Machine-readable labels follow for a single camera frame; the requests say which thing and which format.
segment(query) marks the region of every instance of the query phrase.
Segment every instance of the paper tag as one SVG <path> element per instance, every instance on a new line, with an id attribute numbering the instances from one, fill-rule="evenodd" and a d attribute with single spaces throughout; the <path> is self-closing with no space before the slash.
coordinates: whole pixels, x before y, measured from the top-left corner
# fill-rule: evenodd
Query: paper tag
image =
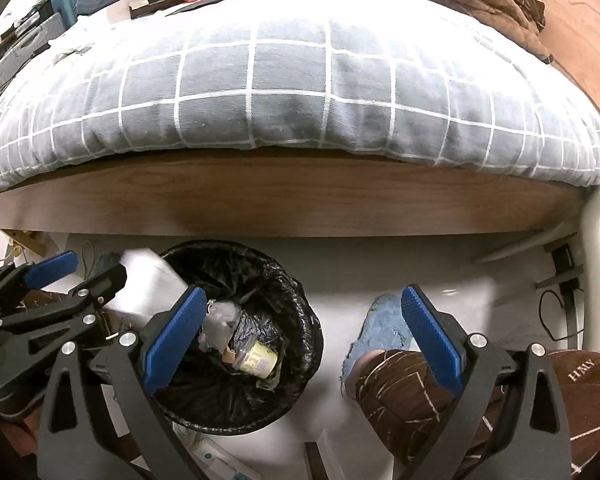
<path id="1" fill-rule="evenodd" d="M 127 0 L 129 3 L 129 8 L 132 10 L 139 9 L 140 7 L 144 7 L 149 5 L 149 0 Z"/>

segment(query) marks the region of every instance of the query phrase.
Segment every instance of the blue slipper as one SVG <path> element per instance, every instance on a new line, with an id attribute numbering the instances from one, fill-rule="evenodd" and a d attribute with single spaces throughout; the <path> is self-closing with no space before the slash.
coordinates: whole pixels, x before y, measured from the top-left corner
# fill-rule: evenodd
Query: blue slipper
<path id="1" fill-rule="evenodd" d="M 374 301 L 366 314 L 360 337 L 351 345 L 349 355 L 342 364 L 344 381 L 356 360 L 372 350 L 408 350 L 411 345 L 411 331 L 402 317 L 400 298 L 393 294 L 383 294 Z"/>

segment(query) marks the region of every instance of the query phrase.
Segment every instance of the plastic bag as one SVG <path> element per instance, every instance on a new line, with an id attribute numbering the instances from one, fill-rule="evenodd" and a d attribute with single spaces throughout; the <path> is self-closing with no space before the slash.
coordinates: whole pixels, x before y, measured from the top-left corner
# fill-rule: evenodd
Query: plastic bag
<path id="1" fill-rule="evenodd" d="M 272 258 L 232 242 L 194 240 L 162 257 L 187 285 L 241 307 L 233 348 L 256 335 L 282 359 L 279 383 L 269 391 L 258 387 L 261 379 L 234 370 L 217 352 L 202 352 L 194 341 L 170 386 L 155 395 L 164 413 L 181 426 L 222 435 L 250 433 L 285 415 L 322 357 L 320 323 L 302 285 Z"/>
<path id="2" fill-rule="evenodd" d="M 198 345 L 203 352 L 212 349 L 224 353 L 240 321 L 241 309 L 233 301 L 209 301 L 202 322 Z"/>

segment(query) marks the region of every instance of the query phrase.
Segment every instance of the wooden bed frame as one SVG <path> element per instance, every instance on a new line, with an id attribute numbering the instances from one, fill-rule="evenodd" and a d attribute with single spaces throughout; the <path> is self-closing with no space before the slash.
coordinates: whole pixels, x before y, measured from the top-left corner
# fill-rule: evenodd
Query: wooden bed frame
<path id="1" fill-rule="evenodd" d="M 29 179 L 0 193 L 0 228 L 234 237 L 507 232 L 576 216 L 585 193 L 331 150 L 178 150 Z"/>

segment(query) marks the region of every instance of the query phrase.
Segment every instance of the bed mattress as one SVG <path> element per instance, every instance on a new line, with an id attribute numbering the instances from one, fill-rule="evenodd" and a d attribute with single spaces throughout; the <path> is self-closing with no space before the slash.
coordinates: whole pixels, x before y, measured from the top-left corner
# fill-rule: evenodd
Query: bed mattress
<path id="1" fill-rule="evenodd" d="M 117 153 L 272 145 L 600 183 L 586 95 L 428 0 L 227 0 L 99 32 L 91 18 L 0 97 L 0 191 Z M 79 52 L 58 61 L 71 34 Z"/>

